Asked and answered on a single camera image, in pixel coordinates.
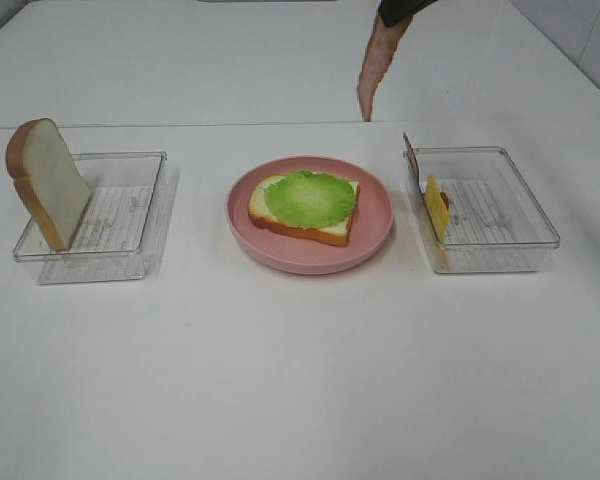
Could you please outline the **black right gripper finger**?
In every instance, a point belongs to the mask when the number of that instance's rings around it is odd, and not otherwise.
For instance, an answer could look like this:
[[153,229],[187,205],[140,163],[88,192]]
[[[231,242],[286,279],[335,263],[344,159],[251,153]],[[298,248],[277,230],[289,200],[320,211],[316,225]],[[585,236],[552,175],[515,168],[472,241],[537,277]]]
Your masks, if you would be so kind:
[[382,0],[377,13],[385,27],[391,28],[415,16],[437,0]]

